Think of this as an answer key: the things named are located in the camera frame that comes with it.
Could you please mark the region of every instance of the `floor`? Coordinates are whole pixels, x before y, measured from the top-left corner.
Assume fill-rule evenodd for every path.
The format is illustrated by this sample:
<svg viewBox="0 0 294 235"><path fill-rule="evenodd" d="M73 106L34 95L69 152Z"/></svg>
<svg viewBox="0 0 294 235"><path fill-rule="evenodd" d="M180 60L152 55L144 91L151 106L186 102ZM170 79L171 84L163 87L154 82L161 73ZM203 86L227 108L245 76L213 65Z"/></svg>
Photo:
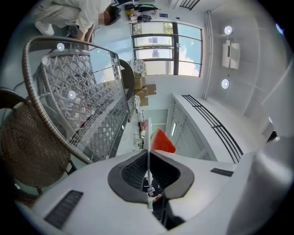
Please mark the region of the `floor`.
<svg viewBox="0 0 294 235"><path fill-rule="evenodd" d="M56 36L66 36L66 28L57 28L53 27L55 30ZM19 95L24 98L27 98L28 93L23 83L23 73L22 73L22 52L23 47L26 42L34 36L38 36L40 33L34 26L34 22L31 18L25 19L19 27L15 30L15 34L11 38L11 43L7 47L6 51L6 61L2 71L0 71L0 87L6 87L12 90L15 90ZM124 59L125 61L131 60L132 55L132 44L130 37L130 26L127 21L124 20L124 16L116 24L109 26L108 28L102 26L95 34L94 44L108 48L116 53L118 53L119 58ZM31 61L32 70L37 68L40 63L38 55L34 55L35 60ZM9 110L1 109L0 110L0 124L2 123L3 118L9 113ZM129 151L137 149L137 144L134 143L134 134L139 133L138 128L138 119L136 113L133 114L130 123L127 123L125 126L124 134L122 136L117 156L125 154ZM72 161L74 162L77 169L85 166L84 163L72 156ZM67 177L66 174L60 179L63 180ZM37 190L33 187L28 187L23 185L20 182L17 182L20 188L28 193L37 195ZM43 188L43 192L46 192L54 185Z"/></svg>

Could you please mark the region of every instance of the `table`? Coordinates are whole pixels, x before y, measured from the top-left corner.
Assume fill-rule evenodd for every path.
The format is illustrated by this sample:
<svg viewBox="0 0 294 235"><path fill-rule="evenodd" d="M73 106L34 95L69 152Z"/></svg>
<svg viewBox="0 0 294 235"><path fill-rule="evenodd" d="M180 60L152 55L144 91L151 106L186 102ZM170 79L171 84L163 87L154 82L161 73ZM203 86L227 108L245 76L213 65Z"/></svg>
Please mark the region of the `table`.
<svg viewBox="0 0 294 235"><path fill-rule="evenodd" d="M38 115L63 147L85 163L116 155L130 116L116 53L75 39L36 37L24 48L23 73Z"/></svg>

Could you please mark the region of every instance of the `brown wicker chair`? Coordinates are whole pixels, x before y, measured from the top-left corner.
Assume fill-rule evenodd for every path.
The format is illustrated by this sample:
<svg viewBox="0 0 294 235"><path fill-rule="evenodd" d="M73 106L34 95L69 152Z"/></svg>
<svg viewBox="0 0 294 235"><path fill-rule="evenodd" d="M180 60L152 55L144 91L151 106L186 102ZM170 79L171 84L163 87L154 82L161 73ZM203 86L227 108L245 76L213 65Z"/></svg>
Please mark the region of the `brown wicker chair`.
<svg viewBox="0 0 294 235"><path fill-rule="evenodd" d="M30 101L6 88L0 88L0 99L0 108L12 109L1 127L2 158L17 180L42 194L41 188L57 182L69 163L67 173L76 169L70 153L50 134Z"/></svg>

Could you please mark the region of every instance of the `white shirt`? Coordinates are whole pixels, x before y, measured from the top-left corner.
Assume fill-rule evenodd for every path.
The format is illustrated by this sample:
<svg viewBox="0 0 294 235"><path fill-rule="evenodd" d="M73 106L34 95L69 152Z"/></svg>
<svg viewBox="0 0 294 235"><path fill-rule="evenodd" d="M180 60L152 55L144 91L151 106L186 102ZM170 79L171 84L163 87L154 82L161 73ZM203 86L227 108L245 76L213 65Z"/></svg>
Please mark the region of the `white shirt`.
<svg viewBox="0 0 294 235"><path fill-rule="evenodd" d="M111 4L111 0L51 0L54 3L79 8L81 12L76 20L80 31L84 34L98 20L99 13L103 13Z"/></svg>

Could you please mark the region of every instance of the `glass panel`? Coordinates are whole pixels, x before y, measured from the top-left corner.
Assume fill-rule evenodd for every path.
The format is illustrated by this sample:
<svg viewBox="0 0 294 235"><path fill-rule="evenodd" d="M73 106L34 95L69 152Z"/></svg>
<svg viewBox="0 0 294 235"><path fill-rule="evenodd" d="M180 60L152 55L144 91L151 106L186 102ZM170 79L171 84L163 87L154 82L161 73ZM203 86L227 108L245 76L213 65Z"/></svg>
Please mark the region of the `glass panel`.
<svg viewBox="0 0 294 235"><path fill-rule="evenodd" d="M141 37L135 38L135 46L173 46L172 37Z"/></svg>
<svg viewBox="0 0 294 235"><path fill-rule="evenodd" d="M173 61L146 61L146 75L173 75Z"/></svg>
<svg viewBox="0 0 294 235"><path fill-rule="evenodd" d="M201 40L201 29L185 24L178 24L179 35Z"/></svg>
<svg viewBox="0 0 294 235"><path fill-rule="evenodd" d="M137 59L173 58L172 49L142 49L136 50Z"/></svg>
<svg viewBox="0 0 294 235"><path fill-rule="evenodd" d="M88 163L114 157L130 112L118 55L71 39L34 39L29 46L24 59L34 80L28 79L53 131Z"/></svg>
<svg viewBox="0 0 294 235"><path fill-rule="evenodd" d="M193 64L188 62L179 62L179 75L186 76L200 76L200 64Z"/></svg>
<svg viewBox="0 0 294 235"><path fill-rule="evenodd" d="M179 37L180 51L179 60L201 63L201 41Z"/></svg>
<svg viewBox="0 0 294 235"><path fill-rule="evenodd" d="M173 24L169 22L133 24L133 35L140 34L173 34Z"/></svg>

